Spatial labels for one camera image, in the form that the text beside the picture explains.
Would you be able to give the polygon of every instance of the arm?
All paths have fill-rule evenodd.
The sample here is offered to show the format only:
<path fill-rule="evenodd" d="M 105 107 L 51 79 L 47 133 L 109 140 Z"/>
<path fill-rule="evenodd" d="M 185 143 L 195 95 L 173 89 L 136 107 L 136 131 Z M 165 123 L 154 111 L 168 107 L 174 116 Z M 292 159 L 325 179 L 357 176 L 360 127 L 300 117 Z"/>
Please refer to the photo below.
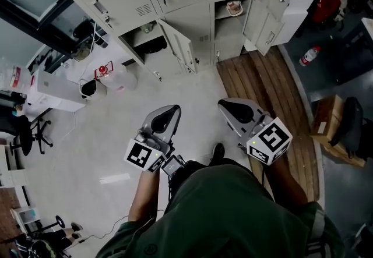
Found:
<path fill-rule="evenodd" d="M 292 213 L 308 203 L 302 187 L 291 176 L 284 155 L 264 168 L 276 203 Z"/>
<path fill-rule="evenodd" d="M 129 210 L 128 221 L 140 221 L 157 216 L 159 190 L 159 169 L 154 172 L 143 171 L 138 189 Z"/>

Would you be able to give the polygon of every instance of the white cube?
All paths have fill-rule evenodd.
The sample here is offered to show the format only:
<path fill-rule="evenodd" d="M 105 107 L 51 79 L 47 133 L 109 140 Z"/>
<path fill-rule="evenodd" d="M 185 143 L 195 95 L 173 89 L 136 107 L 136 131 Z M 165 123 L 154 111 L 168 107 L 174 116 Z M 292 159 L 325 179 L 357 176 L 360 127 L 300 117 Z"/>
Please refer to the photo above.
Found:
<path fill-rule="evenodd" d="M 159 150 L 153 149 L 145 143 L 131 139 L 128 143 L 124 161 L 141 169 L 154 172 L 165 162 L 165 155 Z"/>
<path fill-rule="evenodd" d="M 247 141 L 247 153 L 262 163 L 270 165 L 285 153 L 292 139 L 291 133 L 277 117 Z"/>

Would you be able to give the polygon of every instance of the plastic bottle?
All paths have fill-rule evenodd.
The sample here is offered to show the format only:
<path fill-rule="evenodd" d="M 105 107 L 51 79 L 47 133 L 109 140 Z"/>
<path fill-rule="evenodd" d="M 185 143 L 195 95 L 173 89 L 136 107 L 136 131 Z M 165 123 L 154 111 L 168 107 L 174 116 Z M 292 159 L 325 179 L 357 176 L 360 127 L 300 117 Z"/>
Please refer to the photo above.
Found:
<path fill-rule="evenodd" d="M 134 90 L 138 82 L 135 75 L 128 72 L 125 66 L 113 65 L 112 61 L 109 61 L 106 66 L 101 65 L 94 73 L 96 79 L 99 79 L 107 88 L 115 91 Z"/>
<path fill-rule="evenodd" d="M 302 66 L 308 65 L 311 61 L 313 61 L 317 55 L 320 53 L 321 47 L 320 46 L 314 46 L 313 48 L 309 49 L 304 56 L 299 59 L 299 63 Z"/>
<path fill-rule="evenodd" d="M 31 86 L 30 71 L 20 65 L 0 59 L 0 89 L 27 94 Z"/>

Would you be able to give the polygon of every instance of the wooden floor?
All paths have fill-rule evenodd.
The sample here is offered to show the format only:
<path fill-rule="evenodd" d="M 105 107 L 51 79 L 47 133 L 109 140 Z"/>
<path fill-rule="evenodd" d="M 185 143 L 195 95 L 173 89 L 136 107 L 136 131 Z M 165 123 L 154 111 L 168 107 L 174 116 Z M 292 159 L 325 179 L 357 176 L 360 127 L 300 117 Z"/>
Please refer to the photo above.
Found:
<path fill-rule="evenodd" d="M 279 117 L 293 135 L 286 152 L 292 176 L 301 185 L 309 201 L 319 199 L 319 178 L 315 149 L 309 137 L 307 116 L 301 97 L 277 47 L 266 56 L 258 51 L 225 60 L 217 70 L 229 97 L 249 98 L 272 117 Z M 262 166 L 249 158 L 252 171 L 262 182 Z M 270 190 L 265 179 L 265 187 Z"/>
<path fill-rule="evenodd" d="M 14 188 L 0 189 L 0 257 L 9 257 L 9 250 L 16 250 L 14 243 L 2 242 L 22 233 L 10 213 L 12 208 L 19 208 Z"/>

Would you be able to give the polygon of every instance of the sleeve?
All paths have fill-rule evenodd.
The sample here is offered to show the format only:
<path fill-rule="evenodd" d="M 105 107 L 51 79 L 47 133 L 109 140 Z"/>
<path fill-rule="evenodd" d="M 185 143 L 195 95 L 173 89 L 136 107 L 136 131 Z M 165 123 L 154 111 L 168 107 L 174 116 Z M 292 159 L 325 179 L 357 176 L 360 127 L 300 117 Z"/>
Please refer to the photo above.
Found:
<path fill-rule="evenodd" d="M 143 226 L 143 222 L 123 223 L 115 235 L 99 251 L 96 258 L 122 257 L 128 245 L 136 240 L 135 233 Z"/>
<path fill-rule="evenodd" d="M 337 228 L 330 218 L 323 212 L 321 206 L 316 202 L 308 203 L 298 214 L 298 217 L 309 228 L 309 242 L 312 239 L 312 232 L 315 231 L 315 220 L 318 211 L 323 214 L 323 219 L 325 221 L 321 241 L 329 245 L 332 258 L 344 257 L 344 244 Z"/>

